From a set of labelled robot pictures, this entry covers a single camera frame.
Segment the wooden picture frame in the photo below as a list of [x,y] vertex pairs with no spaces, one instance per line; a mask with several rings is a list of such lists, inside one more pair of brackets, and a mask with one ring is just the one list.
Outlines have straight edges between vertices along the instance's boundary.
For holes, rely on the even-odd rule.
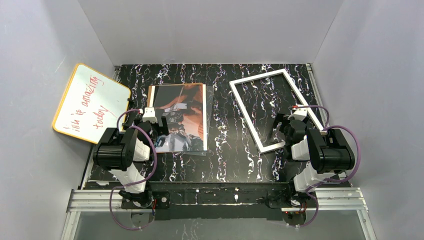
[[315,79],[307,65],[247,66],[232,70],[228,78],[233,99],[240,113],[242,124],[248,129],[259,154],[281,149],[284,137],[278,131],[278,114],[290,115],[293,105],[303,109],[312,125],[322,129],[325,123],[323,110],[310,105],[319,103]]

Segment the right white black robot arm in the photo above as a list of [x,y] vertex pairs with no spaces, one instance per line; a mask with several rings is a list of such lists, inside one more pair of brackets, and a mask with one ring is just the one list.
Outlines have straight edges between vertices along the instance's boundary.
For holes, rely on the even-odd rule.
[[316,128],[308,128],[305,120],[279,113],[273,127],[279,126],[283,133],[283,160],[305,162],[305,168],[292,177],[287,187],[267,194],[270,208],[284,205],[300,207],[304,210],[315,189],[330,181],[333,176],[352,170],[355,155],[339,129],[329,129],[321,133]]

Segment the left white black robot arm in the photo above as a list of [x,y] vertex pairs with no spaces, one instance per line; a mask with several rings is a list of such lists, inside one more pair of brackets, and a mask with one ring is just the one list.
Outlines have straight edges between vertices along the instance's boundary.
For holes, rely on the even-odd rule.
[[137,207],[147,208],[154,202],[154,197],[146,182],[127,186],[145,179],[135,166],[135,162],[145,162],[154,159],[154,143],[158,136],[169,133],[166,117],[162,116],[159,123],[144,121],[137,128],[129,127],[120,132],[116,127],[105,129],[94,148],[93,162],[103,170],[113,174],[123,185],[119,195],[131,201]]

